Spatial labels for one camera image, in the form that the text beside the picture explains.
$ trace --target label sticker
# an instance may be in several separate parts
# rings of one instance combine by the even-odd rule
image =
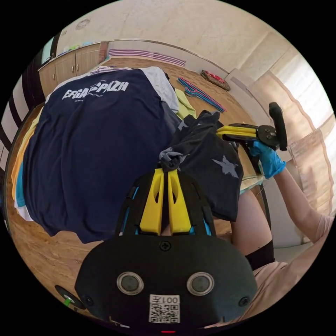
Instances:
[[[149,322],[180,323],[180,296],[149,296]]]

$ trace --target wooden table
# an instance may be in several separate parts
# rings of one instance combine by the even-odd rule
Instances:
[[[170,76],[171,83],[176,88],[181,90],[183,89],[176,80],[177,77],[181,76],[190,80],[221,103],[227,109],[227,112],[224,112],[220,116],[222,123],[253,122],[249,115],[235,101],[235,99],[230,96],[229,93],[207,82],[200,75],[192,71],[167,63],[142,59],[115,58],[108,61],[107,65],[108,64],[133,68],[144,68],[152,65],[158,65]],[[199,98],[193,97],[188,99],[198,114],[204,109],[210,111],[214,110],[212,106],[203,102]],[[16,212],[14,201],[12,199],[12,181],[10,178],[11,171],[13,169],[22,139],[29,129],[32,121],[41,110],[41,107],[42,105],[38,106],[26,119],[13,142],[8,158],[9,163],[5,177],[6,194],[4,207],[7,217],[7,225],[12,239],[24,262],[40,283],[50,291],[50,293],[52,293],[57,299],[64,301],[64,299],[56,292],[54,286],[60,285],[72,294],[76,295],[74,284],[81,263],[88,252],[100,242],[82,244],[75,233],[66,231],[61,231],[56,236],[50,237],[40,225],[35,222],[26,222]],[[245,152],[240,151],[239,154],[243,163],[244,172],[251,172],[253,168],[248,158],[245,158]],[[227,222],[221,221],[217,224],[218,232],[220,233],[226,232],[230,229]],[[88,311],[79,310],[78,312],[90,316]]]

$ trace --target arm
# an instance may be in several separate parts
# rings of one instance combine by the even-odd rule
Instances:
[[[311,241],[315,241],[322,215],[310,206],[305,195],[286,168],[276,174],[274,179],[295,226]]]
[[[286,169],[286,162],[282,161],[274,150],[259,141],[254,142],[250,151],[252,155],[260,156],[265,177],[267,179],[274,177],[295,226],[314,242],[322,215],[310,206],[305,195]]]

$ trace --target black handle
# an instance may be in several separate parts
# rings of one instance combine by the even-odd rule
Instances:
[[[281,107],[275,102],[269,103],[268,107],[270,117],[274,121],[274,127],[277,135],[276,137],[278,138],[279,141],[279,148],[281,151],[286,151],[287,133]]]

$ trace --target qr code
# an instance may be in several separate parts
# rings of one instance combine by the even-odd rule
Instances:
[[[151,303],[149,309],[149,321],[154,323],[179,323],[180,305]]]

